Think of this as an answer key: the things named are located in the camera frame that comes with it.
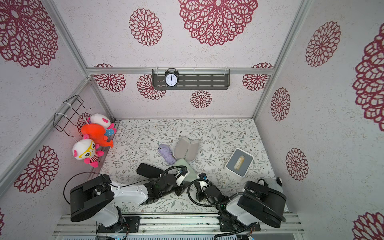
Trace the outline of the mint umbrella case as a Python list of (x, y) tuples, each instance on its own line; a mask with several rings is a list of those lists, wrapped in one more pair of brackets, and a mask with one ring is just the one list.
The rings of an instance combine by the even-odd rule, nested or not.
[(175, 166), (185, 166), (187, 168), (187, 174), (186, 174), (186, 177), (184, 179), (184, 183), (185, 184), (189, 184), (191, 183), (192, 181), (198, 179), (198, 175), (196, 174), (195, 170), (191, 167), (191, 165), (189, 164), (189, 162), (187, 162), (185, 159), (179, 159), (175, 162)]

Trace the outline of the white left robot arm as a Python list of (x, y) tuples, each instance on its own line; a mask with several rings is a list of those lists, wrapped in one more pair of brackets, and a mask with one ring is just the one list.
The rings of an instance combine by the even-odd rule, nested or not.
[(100, 175), (71, 189), (71, 222), (93, 220), (108, 233), (119, 232), (128, 222), (114, 202), (149, 205), (171, 193), (179, 196), (185, 189), (184, 180), (188, 175), (186, 166), (170, 167), (148, 183), (125, 186), (111, 181), (109, 175)]

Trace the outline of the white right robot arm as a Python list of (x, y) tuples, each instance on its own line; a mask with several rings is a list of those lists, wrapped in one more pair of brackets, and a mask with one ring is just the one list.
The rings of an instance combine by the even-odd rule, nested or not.
[(202, 173), (189, 184), (187, 194), (195, 205), (217, 209), (222, 232), (240, 230), (249, 225), (259, 231), (261, 222), (280, 228), (286, 221), (287, 197), (283, 193), (283, 180), (279, 177), (247, 181), (241, 191), (228, 197)]

